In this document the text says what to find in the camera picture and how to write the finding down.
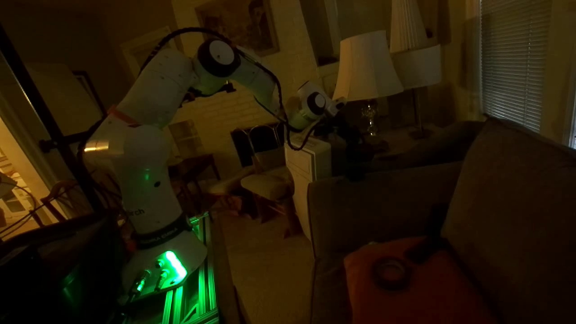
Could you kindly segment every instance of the pillow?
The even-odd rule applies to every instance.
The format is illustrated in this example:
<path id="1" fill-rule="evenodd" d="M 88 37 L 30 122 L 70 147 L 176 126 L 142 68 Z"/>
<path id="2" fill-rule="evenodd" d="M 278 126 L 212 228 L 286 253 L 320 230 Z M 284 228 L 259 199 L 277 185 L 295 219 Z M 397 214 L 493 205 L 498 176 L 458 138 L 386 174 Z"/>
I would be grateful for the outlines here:
<path id="1" fill-rule="evenodd" d="M 347 293 L 354 324 L 489 324 L 496 322 L 482 295 L 458 270 L 446 250 L 413 264 L 403 253 L 422 237 L 370 243 L 343 259 Z M 379 257 L 395 257 L 408 266 L 408 284 L 385 289 L 372 277 Z"/>

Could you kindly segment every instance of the green light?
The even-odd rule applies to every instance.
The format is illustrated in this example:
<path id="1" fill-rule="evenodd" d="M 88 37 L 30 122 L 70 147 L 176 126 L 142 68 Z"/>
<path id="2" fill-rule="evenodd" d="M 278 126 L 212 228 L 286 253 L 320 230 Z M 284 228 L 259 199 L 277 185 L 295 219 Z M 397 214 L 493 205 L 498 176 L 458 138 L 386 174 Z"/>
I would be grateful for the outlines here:
<path id="1" fill-rule="evenodd" d="M 163 253 L 165 253 L 169 264 L 176 270 L 178 280 L 181 280 L 187 275 L 187 270 L 181 266 L 181 262 L 174 252 L 167 250 Z"/>
<path id="2" fill-rule="evenodd" d="M 143 282 L 145 282 L 145 279 L 142 277 L 142 280 L 140 280 L 138 286 L 136 286 L 136 291 L 138 291 L 138 293 L 143 289 Z"/>
<path id="3" fill-rule="evenodd" d="M 176 286 L 187 277 L 187 270 L 170 250 L 158 255 L 158 266 L 161 268 L 160 289 Z"/>

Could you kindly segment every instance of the white lamp shade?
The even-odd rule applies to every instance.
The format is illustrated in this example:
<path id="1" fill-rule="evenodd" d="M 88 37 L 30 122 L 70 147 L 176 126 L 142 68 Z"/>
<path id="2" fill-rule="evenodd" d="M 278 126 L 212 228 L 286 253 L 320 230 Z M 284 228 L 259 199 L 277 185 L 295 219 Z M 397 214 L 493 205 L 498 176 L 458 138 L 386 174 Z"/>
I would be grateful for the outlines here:
<path id="1" fill-rule="evenodd" d="M 394 54 L 394 64 L 404 88 L 442 81 L 440 45 Z"/>
<path id="2" fill-rule="evenodd" d="M 390 52 L 426 43 L 426 28 L 415 0 L 392 0 Z"/>
<path id="3" fill-rule="evenodd" d="M 385 30 L 358 34 L 340 41 L 340 66 L 334 99 L 368 100 L 401 91 L 388 54 Z"/>

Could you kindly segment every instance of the window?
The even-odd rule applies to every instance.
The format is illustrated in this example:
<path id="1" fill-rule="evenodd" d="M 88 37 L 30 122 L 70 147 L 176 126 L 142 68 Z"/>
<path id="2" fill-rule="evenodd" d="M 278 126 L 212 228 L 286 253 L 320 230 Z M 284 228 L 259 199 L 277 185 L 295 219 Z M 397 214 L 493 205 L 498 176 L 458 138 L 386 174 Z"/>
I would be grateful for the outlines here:
<path id="1" fill-rule="evenodd" d="M 539 131 L 550 0 L 482 0 L 482 104 Z"/>

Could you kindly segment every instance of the couch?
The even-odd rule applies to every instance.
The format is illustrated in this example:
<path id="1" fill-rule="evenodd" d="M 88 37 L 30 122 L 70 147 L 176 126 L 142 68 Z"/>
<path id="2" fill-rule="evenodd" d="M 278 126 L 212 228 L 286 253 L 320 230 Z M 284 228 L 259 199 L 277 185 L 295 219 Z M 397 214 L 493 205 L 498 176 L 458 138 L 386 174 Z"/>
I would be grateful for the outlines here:
<path id="1" fill-rule="evenodd" d="M 309 185 L 311 322 L 350 322 L 345 257 L 430 235 L 439 212 L 449 257 L 496 322 L 576 322 L 574 151 L 496 118 L 413 151 L 361 181 Z"/>

